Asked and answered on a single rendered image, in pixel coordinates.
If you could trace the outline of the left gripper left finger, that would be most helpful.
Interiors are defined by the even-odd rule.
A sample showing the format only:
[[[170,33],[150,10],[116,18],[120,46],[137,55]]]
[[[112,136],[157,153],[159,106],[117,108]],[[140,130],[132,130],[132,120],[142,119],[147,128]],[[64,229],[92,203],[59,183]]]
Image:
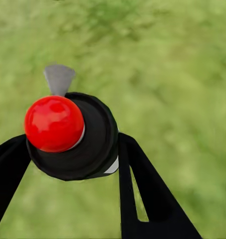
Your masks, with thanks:
[[[0,145],[0,221],[30,161],[25,134]]]

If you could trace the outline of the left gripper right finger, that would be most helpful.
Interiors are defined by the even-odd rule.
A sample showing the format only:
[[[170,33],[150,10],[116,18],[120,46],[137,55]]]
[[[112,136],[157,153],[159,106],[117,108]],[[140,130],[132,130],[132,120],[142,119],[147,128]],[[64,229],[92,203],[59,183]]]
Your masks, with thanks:
[[[202,239],[137,141],[118,134],[122,239]],[[149,222],[136,213],[130,166]]]

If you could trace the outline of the pesticide atomizer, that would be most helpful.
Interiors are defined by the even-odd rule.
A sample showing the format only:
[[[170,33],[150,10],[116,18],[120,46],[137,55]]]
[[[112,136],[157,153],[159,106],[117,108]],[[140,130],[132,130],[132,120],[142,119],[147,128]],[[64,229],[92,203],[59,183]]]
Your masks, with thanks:
[[[117,172],[119,129],[109,107],[95,96],[67,93],[74,69],[49,65],[43,73],[52,96],[34,102],[24,120],[32,161],[41,171],[62,181]]]

